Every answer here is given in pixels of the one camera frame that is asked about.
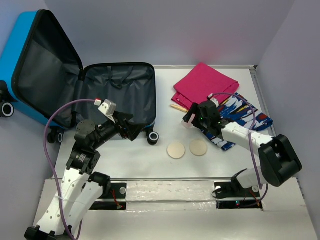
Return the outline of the wooden stick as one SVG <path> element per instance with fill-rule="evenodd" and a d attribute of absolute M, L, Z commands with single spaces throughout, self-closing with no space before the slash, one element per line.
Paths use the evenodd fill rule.
<path fill-rule="evenodd" d="M 181 111 L 181 112 L 184 112 L 184 113 L 187 113 L 189 110 L 182 107 L 182 106 L 179 106 L 179 105 L 175 105 L 175 104 L 171 104 L 170 107 L 178 110 L 178 111 Z"/>

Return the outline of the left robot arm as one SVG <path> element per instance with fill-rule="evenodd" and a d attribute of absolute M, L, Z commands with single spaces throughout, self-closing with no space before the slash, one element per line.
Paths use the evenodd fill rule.
<path fill-rule="evenodd" d="M 75 132 L 75 143 L 57 193 L 36 226 L 29 227 L 27 240 L 58 240 L 72 237 L 82 220 L 99 198 L 110 194 L 111 178 L 94 169 L 101 157 L 98 148 L 116 135 L 134 141 L 145 128 L 132 123 L 132 114 L 116 111 L 113 120 L 101 125 L 92 120 L 81 121 Z"/>

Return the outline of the beige round disc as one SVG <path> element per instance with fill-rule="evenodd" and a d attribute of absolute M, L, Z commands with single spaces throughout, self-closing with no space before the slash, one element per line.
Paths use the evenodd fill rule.
<path fill-rule="evenodd" d="M 167 147 L 167 154 L 173 159 L 180 159 L 185 155 L 186 149 L 185 146 L 178 142 L 172 142 Z"/>
<path fill-rule="evenodd" d="M 201 139 L 194 139 L 189 144 L 190 152 L 197 157 L 205 155 L 208 151 L 207 144 Z"/>

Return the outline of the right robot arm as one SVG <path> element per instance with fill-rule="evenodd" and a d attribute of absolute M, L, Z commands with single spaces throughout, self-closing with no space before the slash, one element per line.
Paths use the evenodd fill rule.
<path fill-rule="evenodd" d="M 216 198 L 222 193 L 242 196 L 249 188 L 260 185 L 280 187 L 303 168 L 286 136 L 264 135 L 231 119 L 222 118 L 216 104 L 210 100 L 200 104 L 193 103 L 182 120 L 206 134 L 243 147 L 249 150 L 253 157 L 259 158 L 260 165 L 255 164 L 251 169 L 241 170 L 226 186 L 215 190 L 213 194 Z"/>

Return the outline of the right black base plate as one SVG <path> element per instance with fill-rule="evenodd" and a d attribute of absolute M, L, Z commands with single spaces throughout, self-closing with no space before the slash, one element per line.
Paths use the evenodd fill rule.
<path fill-rule="evenodd" d="M 215 199 L 218 210 L 263 209 L 258 188 L 240 189 L 238 192 L 234 192 L 229 188 L 230 183 L 227 181 L 214 183 L 211 195 Z"/>

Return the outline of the aluminium table rail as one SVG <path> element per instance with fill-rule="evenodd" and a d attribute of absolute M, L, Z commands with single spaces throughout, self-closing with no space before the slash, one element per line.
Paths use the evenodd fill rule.
<path fill-rule="evenodd" d="M 230 182 L 230 177 L 162 177 L 162 178 L 111 178 L 112 182 L 132 182 L 132 181 L 214 181 Z"/>

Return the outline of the blue white patterned cloth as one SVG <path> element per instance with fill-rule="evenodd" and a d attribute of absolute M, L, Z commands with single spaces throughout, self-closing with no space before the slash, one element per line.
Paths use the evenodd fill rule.
<path fill-rule="evenodd" d="M 252 110 L 249 106 L 243 101 L 246 99 L 239 93 L 235 93 L 239 96 L 229 96 L 226 100 L 222 101 L 218 107 L 218 111 L 222 118 L 228 118 L 234 122 L 237 122 L 239 125 L 249 129 L 253 123 L 254 116 Z M 273 125 L 273 120 L 264 114 L 262 111 L 257 109 L 255 106 L 250 104 L 255 112 L 255 124 L 253 130 L 256 132 L 264 131 L 267 128 L 270 128 Z M 235 146 L 233 142 L 228 142 L 222 140 L 211 133 L 202 132 L 214 145 L 222 149 L 223 151 L 228 151 Z"/>

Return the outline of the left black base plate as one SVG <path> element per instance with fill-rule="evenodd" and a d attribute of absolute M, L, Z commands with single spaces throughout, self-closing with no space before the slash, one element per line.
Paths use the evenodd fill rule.
<path fill-rule="evenodd" d="M 104 190 L 90 207 L 91 211 L 124 211 L 127 209 L 127 183 L 112 182 L 109 191 Z"/>

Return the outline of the pink cloth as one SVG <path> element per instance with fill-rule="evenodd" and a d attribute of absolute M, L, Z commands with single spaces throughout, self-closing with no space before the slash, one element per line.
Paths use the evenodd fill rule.
<path fill-rule="evenodd" d="M 238 81 L 201 62 L 173 86 L 175 94 L 171 100 L 188 110 L 193 103 L 200 104 L 215 94 L 214 98 L 221 104 L 239 86 Z"/>

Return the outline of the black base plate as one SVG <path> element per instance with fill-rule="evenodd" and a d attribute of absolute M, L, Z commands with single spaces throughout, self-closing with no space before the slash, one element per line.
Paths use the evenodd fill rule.
<path fill-rule="evenodd" d="M 230 183 L 227 181 L 214 183 L 211 195 L 215 199 L 218 210 L 263 209 L 258 188 L 240 189 L 238 192 L 234 192 L 229 188 Z"/>
<path fill-rule="evenodd" d="M 104 190 L 90 207 L 91 211 L 124 211 L 127 209 L 127 183 L 112 182 L 109 191 Z"/>

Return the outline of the blue hard-shell suitcase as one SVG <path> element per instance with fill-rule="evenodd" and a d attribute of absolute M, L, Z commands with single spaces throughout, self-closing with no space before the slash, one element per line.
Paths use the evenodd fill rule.
<path fill-rule="evenodd" d="M 144 124 L 150 145 L 157 115 L 155 68 L 145 62 L 98 63 L 82 60 L 54 14 L 46 9 L 17 18 L 0 57 L 0 115 L 20 111 L 49 125 L 49 143 L 60 143 L 63 130 L 84 119 L 101 125 L 106 118 L 89 103 L 108 99 L 119 112 Z"/>

